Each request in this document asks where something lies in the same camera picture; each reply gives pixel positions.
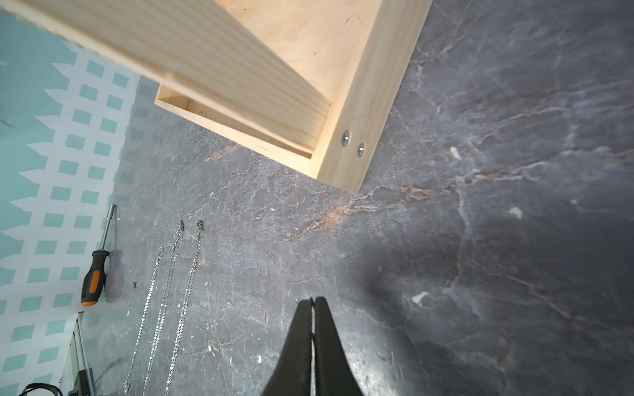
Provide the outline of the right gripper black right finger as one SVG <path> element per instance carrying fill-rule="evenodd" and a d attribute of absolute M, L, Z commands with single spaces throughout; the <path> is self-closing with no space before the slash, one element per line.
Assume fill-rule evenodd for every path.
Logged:
<path fill-rule="evenodd" d="M 363 395 L 349 367 L 326 298 L 317 297 L 314 307 L 316 394 Z"/>

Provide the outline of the wooden jewelry display stand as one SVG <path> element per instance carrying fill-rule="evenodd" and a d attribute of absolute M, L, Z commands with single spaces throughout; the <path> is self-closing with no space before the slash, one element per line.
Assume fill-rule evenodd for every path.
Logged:
<path fill-rule="evenodd" d="M 360 190 L 428 1 L 4 1 L 159 83 L 163 109 Z"/>

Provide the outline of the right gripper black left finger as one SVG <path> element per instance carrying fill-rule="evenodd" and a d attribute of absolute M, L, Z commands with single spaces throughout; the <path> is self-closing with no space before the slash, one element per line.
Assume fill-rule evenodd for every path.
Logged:
<path fill-rule="evenodd" d="M 277 365 L 262 395 L 310 394 L 313 300 L 298 303 Z"/>

